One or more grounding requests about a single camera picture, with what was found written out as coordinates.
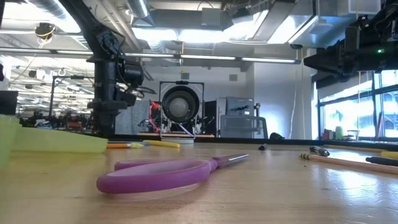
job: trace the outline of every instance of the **desk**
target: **desk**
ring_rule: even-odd
[[[105,154],[14,153],[0,172],[0,223],[398,223],[397,176],[303,161],[308,147],[200,144]],[[208,182],[128,195],[97,191],[115,162],[248,153]],[[369,153],[332,155],[358,159]]]

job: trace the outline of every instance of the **purple scissors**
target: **purple scissors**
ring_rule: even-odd
[[[114,172],[103,174],[97,180],[100,192],[127,194],[167,190],[207,180],[216,168],[230,165],[248,154],[204,159],[139,159],[121,161]]]

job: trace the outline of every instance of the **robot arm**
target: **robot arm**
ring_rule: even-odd
[[[136,96],[121,91],[117,82],[130,89],[142,85],[144,72],[140,63],[128,62],[121,51],[124,36],[103,25],[90,12],[82,0],[59,0],[76,20],[90,49],[95,64],[95,98],[88,105],[93,108],[96,124],[102,134],[114,134],[115,117],[119,110],[134,105]]]
[[[387,0],[372,19],[360,16],[345,34],[344,40],[305,58],[304,64],[343,82],[358,71],[398,69],[398,0]]]

